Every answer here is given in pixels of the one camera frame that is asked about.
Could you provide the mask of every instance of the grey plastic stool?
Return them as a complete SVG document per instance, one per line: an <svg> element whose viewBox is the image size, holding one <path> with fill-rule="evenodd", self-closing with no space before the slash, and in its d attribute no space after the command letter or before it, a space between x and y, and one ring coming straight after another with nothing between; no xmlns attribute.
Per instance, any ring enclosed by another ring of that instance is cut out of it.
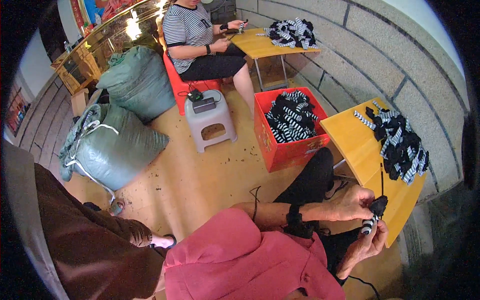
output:
<svg viewBox="0 0 480 300"><path fill-rule="evenodd" d="M232 118L230 117L230 110L228 109L225 97L220 91L208 90L202 93L205 98L213 97L216 103L216 108L196 114L193 111L192 102L188 99L185 101L185 117L192 132L193 140L197 145L197 152L205 152L205 147L217 144L227 139L231 139L232 143L238 138L235 127L233 126ZM202 137L202 130L213 124L222 124L225 127L225 134L216 138L205 141Z"/></svg>

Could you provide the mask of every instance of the water bottle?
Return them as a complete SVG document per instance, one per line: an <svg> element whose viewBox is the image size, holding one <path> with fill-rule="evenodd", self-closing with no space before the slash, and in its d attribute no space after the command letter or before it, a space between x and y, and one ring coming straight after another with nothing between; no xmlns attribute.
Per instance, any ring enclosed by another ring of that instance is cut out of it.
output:
<svg viewBox="0 0 480 300"><path fill-rule="evenodd" d="M72 51L72 48L70 47L67 41L63 42L63 46L65 47L65 51L67 51L67 53L70 53Z"/></svg>

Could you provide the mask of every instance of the woven plastic bag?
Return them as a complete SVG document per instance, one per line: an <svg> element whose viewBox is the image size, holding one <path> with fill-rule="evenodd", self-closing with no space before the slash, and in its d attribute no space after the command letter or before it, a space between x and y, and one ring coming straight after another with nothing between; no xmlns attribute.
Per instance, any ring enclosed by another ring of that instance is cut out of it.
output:
<svg viewBox="0 0 480 300"><path fill-rule="evenodd" d="M112 194L130 182L165 149L168 137L112 104L87 108L60 150L60 175L87 175Z"/></svg>
<svg viewBox="0 0 480 300"><path fill-rule="evenodd" d="M163 60L152 49L135 46L112 55L108 64L96 87L106 88L111 104L134 112L144 124L176 104Z"/></svg>

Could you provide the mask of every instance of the pink shirt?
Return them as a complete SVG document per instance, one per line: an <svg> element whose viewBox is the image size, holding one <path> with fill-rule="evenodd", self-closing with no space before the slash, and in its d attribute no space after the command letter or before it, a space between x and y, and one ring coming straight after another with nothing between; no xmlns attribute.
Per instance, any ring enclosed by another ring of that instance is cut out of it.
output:
<svg viewBox="0 0 480 300"><path fill-rule="evenodd" d="M164 266L169 300L282 299L298 288L345 299L316 233L309 240L260 232L236 208L219 212L168 251Z"/></svg>

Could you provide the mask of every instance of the hand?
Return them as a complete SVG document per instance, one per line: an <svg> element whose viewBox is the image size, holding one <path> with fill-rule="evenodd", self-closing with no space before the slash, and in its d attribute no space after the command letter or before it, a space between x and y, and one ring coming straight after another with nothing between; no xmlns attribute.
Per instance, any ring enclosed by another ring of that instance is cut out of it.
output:
<svg viewBox="0 0 480 300"><path fill-rule="evenodd" d="M242 20L235 20L235 21L232 21L232 22L229 22L228 23L228 28L229 29L239 29L240 28L240 24L242 24L244 21Z"/></svg>
<svg viewBox="0 0 480 300"><path fill-rule="evenodd" d="M210 50L212 52L225 52L231 43L227 38L221 38L210 45Z"/></svg>
<svg viewBox="0 0 480 300"><path fill-rule="evenodd" d="M328 221L348 221L353 219L371 219L373 213L368 209L375 200L372 190L359 185L352 186L341 198L335 198L330 205Z"/></svg>
<svg viewBox="0 0 480 300"><path fill-rule="evenodd" d="M380 253L387 236L386 223L382 220L375 221L370 234L361 233L359 239L348 247L347 253L337 267L336 276L339 279L347 278L356 264Z"/></svg>

